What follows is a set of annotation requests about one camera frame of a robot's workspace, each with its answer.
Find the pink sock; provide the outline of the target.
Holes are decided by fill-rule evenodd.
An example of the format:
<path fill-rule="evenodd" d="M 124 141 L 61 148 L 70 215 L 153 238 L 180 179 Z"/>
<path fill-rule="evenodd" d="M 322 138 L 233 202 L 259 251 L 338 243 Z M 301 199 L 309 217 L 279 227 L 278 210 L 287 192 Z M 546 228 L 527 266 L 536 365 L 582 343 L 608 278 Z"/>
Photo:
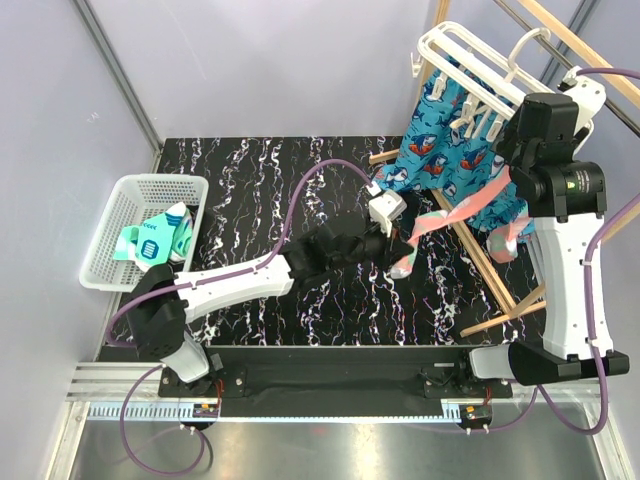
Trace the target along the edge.
<path fill-rule="evenodd" d="M 490 257 L 499 264 L 517 258 L 518 246 L 526 243 L 533 232 L 533 221 L 529 216 L 520 216 L 513 222 L 493 230 L 486 242 Z"/>
<path fill-rule="evenodd" d="M 422 236 L 454 223 L 465 222 L 468 218 L 487 207 L 509 183 L 509 170 L 503 169 L 501 173 L 495 179 L 491 180 L 485 187 L 465 198 L 450 211 L 437 210 L 435 212 L 429 212 L 418 216 L 414 221 L 411 236 L 407 240 L 407 243 L 412 250 L 408 255 L 402 257 L 390 268 L 390 276 L 393 279 L 403 279 L 408 277 L 413 271 L 420 238 Z"/>

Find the mint green sock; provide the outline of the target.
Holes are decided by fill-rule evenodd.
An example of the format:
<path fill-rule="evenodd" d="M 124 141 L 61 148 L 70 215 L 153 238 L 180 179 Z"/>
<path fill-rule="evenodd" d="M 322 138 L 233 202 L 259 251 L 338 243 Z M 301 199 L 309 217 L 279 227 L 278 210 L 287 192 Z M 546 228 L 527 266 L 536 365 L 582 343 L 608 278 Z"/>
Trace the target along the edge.
<path fill-rule="evenodd" d="M 137 250 L 141 227 L 138 225 L 124 227 L 118 235 L 112 258 L 116 261 L 137 261 L 140 255 Z"/>
<path fill-rule="evenodd" d="M 191 247 L 193 219 L 184 202 L 145 220 L 138 227 L 135 261 L 147 267 L 183 262 Z"/>

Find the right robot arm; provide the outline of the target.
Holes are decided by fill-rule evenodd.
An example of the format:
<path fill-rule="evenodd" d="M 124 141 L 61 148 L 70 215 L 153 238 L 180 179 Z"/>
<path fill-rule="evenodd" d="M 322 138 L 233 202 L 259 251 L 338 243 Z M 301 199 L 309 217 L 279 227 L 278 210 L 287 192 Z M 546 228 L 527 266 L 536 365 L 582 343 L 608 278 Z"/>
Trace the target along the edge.
<path fill-rule="evenodd" d="M 533 219 L 529 244 L 545 287 L 546 323 L 540 344 L 471 350 L 453 374 L 463 395 L 480 394 L 490 379 L 531 386 L 630 369 L 629 357 L 613 347 L 604 314 L 597 250 L 607 209 L 604 173 L 574 158 L 605 101 L 601 86 L 589 93 L 530 93 L 492 145 Z"/>

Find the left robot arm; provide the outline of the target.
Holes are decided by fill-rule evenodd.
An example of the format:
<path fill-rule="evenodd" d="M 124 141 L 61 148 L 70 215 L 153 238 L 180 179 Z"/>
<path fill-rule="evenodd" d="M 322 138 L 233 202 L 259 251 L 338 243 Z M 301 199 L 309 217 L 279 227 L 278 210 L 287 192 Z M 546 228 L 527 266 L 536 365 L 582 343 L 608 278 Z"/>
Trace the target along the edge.
<path fill-rule="evenodd" d="M 385 231 L 370 220 L 336 217 L 275 256 L 197 272 L 153 266 L 134 288 L 124 315 L 138 359 L 166 365 L 190 393 L 203 396 L 214 388 L 216 372 L 187 332 L 188 323 L 236 304 L 285 296 L 352 265 L 370 262 L 390 271 L 413 251 L 397 228 Z"/>

